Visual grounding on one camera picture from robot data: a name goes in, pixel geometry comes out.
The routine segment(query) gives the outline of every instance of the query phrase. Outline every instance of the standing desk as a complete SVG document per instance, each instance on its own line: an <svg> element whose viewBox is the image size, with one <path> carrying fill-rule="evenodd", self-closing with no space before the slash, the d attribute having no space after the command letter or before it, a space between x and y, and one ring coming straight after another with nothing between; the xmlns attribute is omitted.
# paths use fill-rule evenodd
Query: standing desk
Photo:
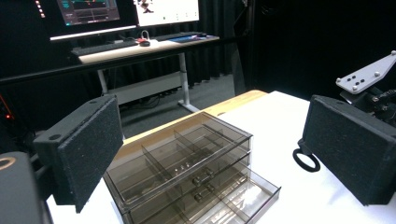
<svg viewBox="0 0 396 224"><path fill-rule="evenodd" d="M128 56L139 56L143 54L150 54L157 51L164 51L169 49L177 49L185 47L188 45L202 44L207 41L212 41L219 39L217 36L208 36L200 38L199 40L194 40L186 43L177 43L170 40L158 42L157 40L150 40L149 47L133 46L123 49L114 49L109 51L104 51L100 53L94 53L90 55L79 56L79 60L82 63L99 63L106 60L118 59ZM174 74L169 74L162 77L156 77L135 84L123 86L113 90L109 90L106 84L104 71L102 69L97 70L99 80L102 86L103 94L116 94L119 105L137 100L152 94L168 91L173 88L181 86L183 90L183 100L179 101L179 104L190 110L191 112L198 111L193 105L190 104L189 96L189 85L187 78L186 60L185 54L179 53L179 72Z"/></svg>
<svg viewBox="0 0 396 224"><path fill-rule="evenodd" d="M363 206L323 164L311 174L294 161L292 151L303 135L308 107L309 102L281 92L249 91L205 109L253 134L252 171L282 188L258 223L395 223L396 196L388 205ZM175 122L126 139L117 157L134 150L133 141ZM79 215L74 206L56 206L51 198L48 203L55 223L120 221L104 181Z"/></svg>

